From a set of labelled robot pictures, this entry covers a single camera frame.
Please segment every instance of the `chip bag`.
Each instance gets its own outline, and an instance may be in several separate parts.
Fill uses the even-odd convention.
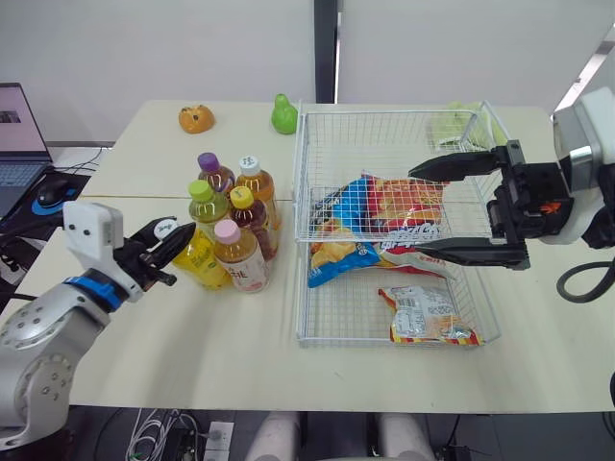
[[[380,288],[378,294],[395,313],[390,328],[394,343],[483,344],[456,313],[445,289],[411,285]]]
[[[364,174],[367,180],[368,232],[411,231],[417,238],[432,234],[442,219],[444,183],[412,178],[385,180]]]
[[[353,241],[356,233],[361,232],[366,204],[365,178],[350,182],[314,204],[311,229],[327,236],[339,234],[340,241],[315,242],[309,246],[308,287],[322,285],[344,272],[369,267],[380,260],[371,243]]]
[[[415,179],[384,180],[363,174],[367,180],[366,230],[388,233],[374,244],[384,267],[409,274],[453,276],[441,259],[423,255],[414,242],[433,240],[440,234],[444,183]]]
[[[435,234],[439,233],[437,227],[433,229]],[[374,243],[374,250],[380,257],[376,267],[406,272],[408,274],[422,274],[454,279],[455,277],[442,259],[423,255],[416,251],[413,245],[415,240],[410,233],[412,233],[412,230],[394,230],[389,233],[390,240]]]

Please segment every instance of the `wire basket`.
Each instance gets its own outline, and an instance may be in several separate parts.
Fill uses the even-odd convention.
[[[491,123],[504,126],[488,103],[471,110],[307,111],[300,115],[295,155],[295,237],[299,245],[297,335],[303,345],[392,344],[393,313],[378,295],[381,287],[410,284],[448,289],[456,313],[484,341],[500,336],[491,302],[481,281],[481,269],[449,264],[451,279],[401,274],[383,269],[347,272],[316,288],[308,288],[309,242],[384,241],[388,232],[369,230],[354,235],[323,230],[317,202],[369,173],[384,179],[404,179],[426,159],[455,152],[489,150],[496,146]],[[437,238],[491,236],[486,203],[500,183],[500,173],[467,178],[442,188]],[[432,185],[417,181],[417,187]],[[415,205],[413,194],[401,202]],[[409,236],[410,243],[428,238]]]
[[[499,119],[487,103],[471,110],[308,111],[302,113],[295,158],[295,238],[299,241],[348,240],[319,229],[314,206],[340,187],[368,173],[383,179],[402,179],[412,167],[433,157],[495,147],[491,121]],[[499,183],[499,172],[467,178],[442,188],[440,233],[453,236],[491,236],[486,202]],[[415,180],[415,190],[434,183]],[[421,205],[408,190],[397,198],[402,209]],[[383,241],[387,229],[355,234],[355,241]],[[418,236],[416,242],[428,238]]]

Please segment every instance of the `juice bottle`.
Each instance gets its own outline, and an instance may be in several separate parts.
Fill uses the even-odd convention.
[[[216,192],[229,195],[234,186],[234,174],[226,166],[220,165],[218,157],[212,152],[205,152],[198,158],[201,173],[199,180],[209,182]]]
[[[207,181],[196,180],[188,187],[192,202],[188,212],[209,240],[215,240],[213,227],[215,223],[229,215],[229,199],[214,191]]]
[[[271,175],[265,170],[260,169],[258,159],[256,157],[244,157],[239,161],[241,175],[235,182],[236,185],[245,185],[248,187],[254,198],[263,202],[267,208],[269,216],[269,231],[279,232],[282,218],[278,212],[276,204],[276,194]]]
[[[254,200],[252,191],[245,185],[234,188],[230,194],[231,218],[241,228],[247,228],[257,237],[262,257],[265,261],[273,259],[278,250],[276,232],[269,232],[267,209],[260,200]]]
[[[237,290],[256,293],[267,286],[269,269],[257,238],[250,230],[241,229],[235,221],[223,219],[215,225],[215,239],[215,257],[231,274]]]
[[[177,227],[177,221],[165,219],[156,225],[154,235],[158,240],[163,240]],[[199,228],[184,250],[175,256],[173,265],[188,272],[209,290],[222,288],[231,281],[229,273],[215,259],[213,243]]]

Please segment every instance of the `white bottle cap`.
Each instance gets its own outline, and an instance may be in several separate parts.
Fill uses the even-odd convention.
[[[162,241],[169,233],[178,227],[177,221],[174,219],[163,219],[154,227],[154,236]]]
[[[239,161],[239,168],[241,168],[241,174],[245,176],[256,176],[260,173],[258,158],[252,156],[242,158]]]

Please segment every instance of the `laptop screen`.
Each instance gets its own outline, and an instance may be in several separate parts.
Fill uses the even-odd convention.
[[[0,84],[0,159],[51,160],[19,84]]]

